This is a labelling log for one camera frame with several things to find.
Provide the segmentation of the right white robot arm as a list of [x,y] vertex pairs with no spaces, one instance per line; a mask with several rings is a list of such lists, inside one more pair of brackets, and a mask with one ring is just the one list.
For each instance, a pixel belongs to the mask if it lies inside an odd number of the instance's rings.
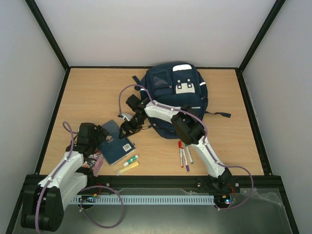
[[189,105],[178,108],[150,100],[148,97],[139,99],[135,95],[131,95],[126,104],[135,114],[121,124],[120,139],[138,133],[148,117],[171,123],[178,138],[183,143],[194,147],[202,159],[210,177],[210,186],[219,192],[229,186],[232,174],[210,145],[207,127]]

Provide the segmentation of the green glue stick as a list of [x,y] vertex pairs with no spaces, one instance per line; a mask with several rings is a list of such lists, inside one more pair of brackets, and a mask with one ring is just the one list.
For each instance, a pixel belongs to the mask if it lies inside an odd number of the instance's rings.
[[133,163],[134,161],[136,161],[138,158],[139,158],[138,155],[132,156],[130,159],[128,159],[127,161],[125,161],[125,162],[123,163],[123,166],[124,166],[124,167],[128,166],[129,164],[131,164],[131,163]]

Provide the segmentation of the green marker pen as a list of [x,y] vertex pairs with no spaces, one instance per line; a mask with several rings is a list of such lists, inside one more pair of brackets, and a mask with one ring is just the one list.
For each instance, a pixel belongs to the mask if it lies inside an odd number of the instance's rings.
[[190,160],[190,163],[193,164],[194,161],[193,161],[193,158],[192,158],[192,154],[190,152],[190,148],[187,144],[185,144],[185,148],[186,148],[186,151],[187,151],[187,154],[188,154],[188,157],[189,157],[189,160]]

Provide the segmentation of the pink illustrated book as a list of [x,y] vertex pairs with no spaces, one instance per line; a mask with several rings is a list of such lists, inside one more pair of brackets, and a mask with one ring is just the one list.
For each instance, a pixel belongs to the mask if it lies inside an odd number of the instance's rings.
[[89,155],[84,163],[83,163],[83,167],[84,168],[88,168],[88,169],[91,169],[92,172],[93,172],[93,175],[95,177],[98,177],[99,175],[99,172],[103,166],[103,163],[104,163],[104,156],[101,152],[97,152],[97,153],[94,153],[94,154],[91,154]]

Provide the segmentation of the black aluminium frame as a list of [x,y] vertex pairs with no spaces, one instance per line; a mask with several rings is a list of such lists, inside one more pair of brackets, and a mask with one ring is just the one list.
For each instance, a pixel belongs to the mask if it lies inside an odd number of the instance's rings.
[[[249,118],[249,122],[251,125],[251,130],[252,130],[253,137],[254,137],[256,147],[258,150],[261,166],[264,169],[264,175],[253,176],[254,185],[257,188],[278,188],[279,189],[283,205],[285,206],[286,215],[288,218],[290,228],[294,234],[297,234],[299,232],[298,227],[297,227],[295,218],[293,216],[292,209],[291,209],[282,179],[280,176],[273,175],[273,172],[269,163],[269,159],[268,159],[265,147],[264,147],[263,139],[260,133],[260,129],[259,129],[258,123],[256,123],[256,116],[255,116],[254,110],[252,109],[251,98],[247,92],[247,85],[243,77],[244,69],[247,67],[252,56],[256,52],[258,46],[260,45],[261,41],[263,40],[265,34],[269,30],[273,21],[277,17],[284,3],[285,2],[283,0],[275,1],[263,25],[261,26],[255,39],[253,40],[252,45],[247,51],[246,56],[244,57],[241,65],[239,67],[234,68],[234,70],[236,73],[237,81],[240,87],[244,105],[245,105],[247,115]],[[43,164],[44,153],[47,150],[48,142],[52,134],[52,129],[56,121],[57,113],[59,111],[60,103],[63,97],[63,93],[65,91],[65,87],[66,87],[66,83],[67,83],[70,71],[73,70],[73,67],[69,66],[63,53],[61,52],[60,47],[57,44],[57,41],[55,40],[48,24],[46,23],[46,20],[44,19],[44,16],[42,15],[37,3],[34,0],[28,0],[26,1],[26,4],[29,7],[33,16],[35,17],[44,35],[48,39],[50,45],[52,46],[52,49],[56,53],[63,68],[65,69],[65,75],[64,75],[64,79],[63,79],[60,92],[56,101],[56,105],[53,110],[52,118],[49,123],[47,134],[43,143],[43,147],[39,155],[39,160],[37,162],[35,172],[34,174],[30,174],[26,176],[25,181],[23,183],[24,187],[29,186],[29,185],[34,185],[40,179],[43,178],[43,176],[39,174],[39,170],[41,169],[42,164]],[[108,176],[108,175],[101,175],[99,177],[100,182],[110,181],[112,185],[115,185],[118,188],[121,188],[121,186],[123,185],[129,185],[133,188],[136,188],[140,185],[145,185],[147,186],[147,188],[151,188],[154,185],[159,185],[162,188],[167,188],[167,189],[169,188],[187,189],[187,188],[195,187],[195,182],[206,181],[206,180],[208,180],[208,177],[203,176],[203,175],[195,175],[195,176],[130,175],[130,176],[123,176],[121,179],[118,179],[116,176]]]

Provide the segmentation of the dark blue book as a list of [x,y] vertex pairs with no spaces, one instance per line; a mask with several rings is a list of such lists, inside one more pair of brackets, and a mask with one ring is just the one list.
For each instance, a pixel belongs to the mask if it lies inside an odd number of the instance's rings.
[[109,165],[114,165],[136,149],[128,138],[119,139],[119,126],[114,120],[106,122],[102,127],[111,138],[103,141],[98,149]]

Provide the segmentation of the red marker pen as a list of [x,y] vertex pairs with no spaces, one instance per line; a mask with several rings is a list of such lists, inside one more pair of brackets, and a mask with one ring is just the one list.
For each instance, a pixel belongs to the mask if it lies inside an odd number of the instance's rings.
[[180,165],[181,165],[181,168],[183,168],[184,163],[183,163],[183,155],[182,155],[182,141],[178,142],[178,146],[179,146],[179,154],[180,154]]

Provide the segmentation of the yellow highlighter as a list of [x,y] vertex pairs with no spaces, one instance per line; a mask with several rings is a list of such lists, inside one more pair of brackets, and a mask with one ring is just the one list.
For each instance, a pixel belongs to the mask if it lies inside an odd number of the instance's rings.
[[135,167],[137,167],[139,165],[139,162],[138,161],[135,161],[133,163],[130,163],[129,165],[127,165],[126,167],[124,168],[121,168],[120,170],[117,171],[117,176],[120,176],[122,175],[123,173],[125,173],[126,171],[130,170],[130,169],[133,169]]

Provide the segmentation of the navy blue student backpack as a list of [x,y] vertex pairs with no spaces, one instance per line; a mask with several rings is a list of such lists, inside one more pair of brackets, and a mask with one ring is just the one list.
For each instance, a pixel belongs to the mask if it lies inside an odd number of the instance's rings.
[[142,99],[151,98],[161,104],[182,107],[190,105],[200,119],[208,107],[208,89],[194,65],[172,62],[156,65],[147,70],[142,80],[133,76]]

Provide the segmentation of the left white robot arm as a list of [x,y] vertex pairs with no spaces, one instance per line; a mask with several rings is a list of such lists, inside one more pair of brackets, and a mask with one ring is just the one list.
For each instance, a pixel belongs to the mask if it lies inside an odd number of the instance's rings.
[[24,189],[20,224],[38,233],[55,232],[61,226],[71,199],[94,176],[92,169],[84,168],[83,163],[109,137],[106,129],[93,123],[82,123],[76,133],[66,121],[63,127],[70,132],[71,141],[61,161],[38,184]]

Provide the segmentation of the purple marker pen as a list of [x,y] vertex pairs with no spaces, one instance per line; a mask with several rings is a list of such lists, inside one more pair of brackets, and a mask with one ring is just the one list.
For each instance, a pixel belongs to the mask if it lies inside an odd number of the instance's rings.
[[183,163],[184,163],[184,167],[186,168],[186,171],[189,172],[190,171],[190,167],[186,158],[186,154],[185,154],[185,150],[184,148],[182,148],[182,155],[183,155]]

